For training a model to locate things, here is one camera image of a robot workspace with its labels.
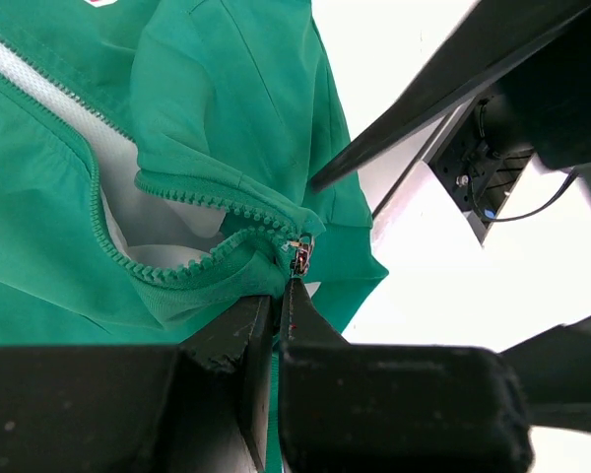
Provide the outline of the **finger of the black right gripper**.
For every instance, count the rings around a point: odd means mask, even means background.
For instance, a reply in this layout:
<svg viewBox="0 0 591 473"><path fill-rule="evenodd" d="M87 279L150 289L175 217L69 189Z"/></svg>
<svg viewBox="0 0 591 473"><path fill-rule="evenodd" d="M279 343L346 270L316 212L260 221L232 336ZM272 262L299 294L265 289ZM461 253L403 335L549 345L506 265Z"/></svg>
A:
<svg viewBox="0 0 591 473"><path fill-rule="evenodd" d="M562 34L591 1L479 1L402 95L312 179L321 191L494 84Z"/></svg>
<svg viewBox="0 0 591 473"><path fill-rule="evenodd" d="M591 316L501 355L518 376L532 425L591 434Z"/></svg>

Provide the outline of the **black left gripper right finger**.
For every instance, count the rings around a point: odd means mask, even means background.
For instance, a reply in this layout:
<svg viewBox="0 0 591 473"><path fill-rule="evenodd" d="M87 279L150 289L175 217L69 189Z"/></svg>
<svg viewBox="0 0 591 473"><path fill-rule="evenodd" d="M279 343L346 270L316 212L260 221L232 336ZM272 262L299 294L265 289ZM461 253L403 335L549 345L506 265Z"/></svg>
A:
<svg viewBox="0 0 591 473"><path fill-rule="evenodd" d="M278 404L289 472L525 472L532 464L521 389L500 355L352 344L297 278L283 298Z"/></svg>

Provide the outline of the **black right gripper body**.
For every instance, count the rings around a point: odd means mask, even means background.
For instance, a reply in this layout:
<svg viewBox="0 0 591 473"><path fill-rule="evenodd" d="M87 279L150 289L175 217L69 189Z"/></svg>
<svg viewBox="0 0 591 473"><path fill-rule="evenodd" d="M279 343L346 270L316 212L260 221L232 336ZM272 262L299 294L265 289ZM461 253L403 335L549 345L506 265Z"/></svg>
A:
<svg viewBox="0 0 591 473"><path fill-rule="evenodd" d="M591 1L492 1L497 38L556 37L505 74L487 104L487 141L500 155L537 153L548 169L591 168Z"/></svg>

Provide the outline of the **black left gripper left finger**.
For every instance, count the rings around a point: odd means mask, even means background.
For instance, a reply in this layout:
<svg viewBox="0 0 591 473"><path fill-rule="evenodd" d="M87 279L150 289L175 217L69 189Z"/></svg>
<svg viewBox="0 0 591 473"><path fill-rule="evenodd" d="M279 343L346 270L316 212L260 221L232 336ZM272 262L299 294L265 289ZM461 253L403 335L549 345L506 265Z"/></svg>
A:
<svg viewBox="0 0 591 473"><path fill-rule="evenodd" d="M260 472L272 338L250 297L178 345L0 348L0 472Z"/></svg>

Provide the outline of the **green jacket white lining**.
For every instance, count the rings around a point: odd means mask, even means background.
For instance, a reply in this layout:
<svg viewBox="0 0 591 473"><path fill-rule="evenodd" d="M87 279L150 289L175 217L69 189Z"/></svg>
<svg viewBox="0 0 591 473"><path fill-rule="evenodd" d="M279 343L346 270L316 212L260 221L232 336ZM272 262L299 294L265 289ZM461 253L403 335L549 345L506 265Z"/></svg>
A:
<svg viewBox="0 0 591 473"><path fill-rule="evenodd" d="M304 283L386 277L307 1L0 1L0 346L176 344Z"/></svg>

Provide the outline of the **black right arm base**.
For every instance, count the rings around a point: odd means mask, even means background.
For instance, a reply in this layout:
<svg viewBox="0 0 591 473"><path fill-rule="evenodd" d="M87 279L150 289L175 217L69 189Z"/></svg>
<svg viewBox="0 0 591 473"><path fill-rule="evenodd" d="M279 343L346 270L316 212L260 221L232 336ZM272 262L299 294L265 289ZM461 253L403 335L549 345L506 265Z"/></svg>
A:
<svg viewBox="0 0 591 473"><path fill-rule="evenodd" d="M432 134L428 163L439 182L483 241L496 223L520 221L556 203L578 173L565 172L558 190L538 208L501 217L508 194L533 161L536 150L525 138L503 95L468 101L446 114Z"/></svg>

